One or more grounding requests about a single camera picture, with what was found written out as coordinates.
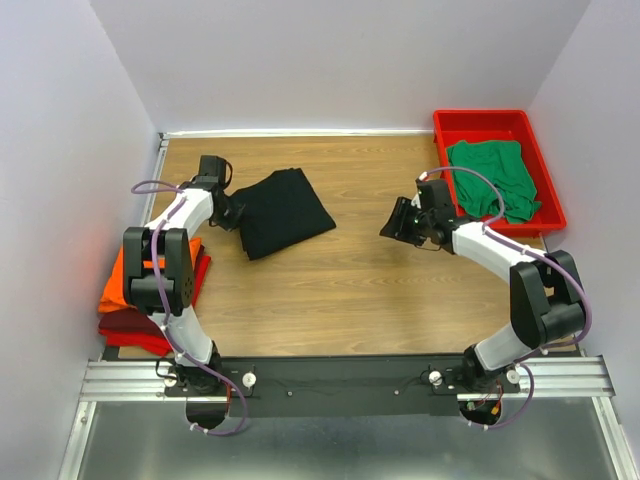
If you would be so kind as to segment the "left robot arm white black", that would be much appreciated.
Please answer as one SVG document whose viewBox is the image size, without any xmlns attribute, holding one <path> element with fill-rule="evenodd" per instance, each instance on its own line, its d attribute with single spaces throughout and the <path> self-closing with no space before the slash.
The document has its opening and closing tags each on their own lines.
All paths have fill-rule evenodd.
<svg viewBox="0 0 640 480">
<path fill-rule="evenodd" d="M 225 231 L 239 226 L 244 207 L 226 193 L 232 177 L 233 167 L 226 159 L 203 155 L 198 172 L 179 185 L 161 180 L 135 184 L 135 195 L 175 197 L 154 220 L 123 234 L 124 299 L 160 329 L 173 351 L 165 382 L 200 395 L 215 395 L 231 386 L 222 380 L 219 351 L 193 306 L 196 278 L 190 241 L 203 224 Z"/>
</svg>

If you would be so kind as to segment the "black t shirt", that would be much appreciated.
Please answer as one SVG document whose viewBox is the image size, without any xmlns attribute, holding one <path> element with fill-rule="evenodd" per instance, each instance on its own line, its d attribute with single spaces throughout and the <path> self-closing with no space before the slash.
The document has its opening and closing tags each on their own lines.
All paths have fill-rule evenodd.
<svg viewBox="0 0 640 480">
<path fill-rule="evenodd" d="M 277 170 L 254 185 L 236 190 L 231 199 L 243 208 L 240 239 L 251 261 L 336 227 L 300 168 Z"/>
</svg>

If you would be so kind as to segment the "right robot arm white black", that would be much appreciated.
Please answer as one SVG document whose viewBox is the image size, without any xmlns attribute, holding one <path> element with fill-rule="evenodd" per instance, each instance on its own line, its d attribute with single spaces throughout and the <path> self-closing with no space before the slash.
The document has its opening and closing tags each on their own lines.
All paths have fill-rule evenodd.
<svg viewBox="0 0 640 480">
<path fill-rule="evenodd" d="M 396 199 L 380 234 L 420 248 L 426 241 L 483 266 L 509 287 L 510 319 L 492 336 L 468 347 L 443 380 L 480 392 L 516 361 L 583 333 L 590 324 L 585 292 L 573 257 L 545 253 L 457 214 L 441 179 L 417 181 L 414 198 Z"/>
</svg>

